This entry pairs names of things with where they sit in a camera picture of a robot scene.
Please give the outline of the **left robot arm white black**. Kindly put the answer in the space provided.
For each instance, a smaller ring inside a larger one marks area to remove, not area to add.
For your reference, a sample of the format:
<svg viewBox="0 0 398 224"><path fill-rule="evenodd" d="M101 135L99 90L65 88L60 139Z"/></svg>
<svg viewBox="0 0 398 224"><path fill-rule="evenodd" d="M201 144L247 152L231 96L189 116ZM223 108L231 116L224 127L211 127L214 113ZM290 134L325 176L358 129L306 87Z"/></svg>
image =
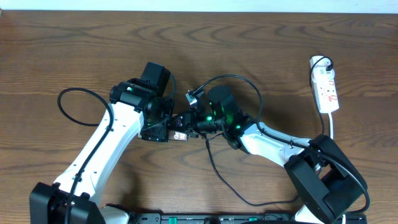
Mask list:
<svg viewBox="0 0 398 224"><path fill-rule="evenodd" d="M52 185L39 182L29 197L31 223L133 223L134 214L116 205L99 207L115 165L131 140L164 124L164 97L172 74L148 62L140 78L114 86L96 130L72 164Z"/></svg>

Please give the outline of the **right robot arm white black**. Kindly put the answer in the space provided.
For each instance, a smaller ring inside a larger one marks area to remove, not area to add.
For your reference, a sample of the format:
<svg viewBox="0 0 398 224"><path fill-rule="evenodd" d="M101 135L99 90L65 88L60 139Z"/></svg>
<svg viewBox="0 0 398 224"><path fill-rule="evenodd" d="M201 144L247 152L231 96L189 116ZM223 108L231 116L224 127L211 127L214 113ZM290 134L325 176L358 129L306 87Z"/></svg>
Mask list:
<svg viewBox="0 0 398 224"><path fill-rule="evenodd" d="M171 128L190 136L220 132L233 149L265 157L287 172L303 207L294 219L305 223L333 223L354 212L348 209L365 197L368 185L336 142L324 134L296 138L267 127L238 106L227 86L208 92L211 113L205 112L203 90L187 93L193 106L173 118Z"/></svg>

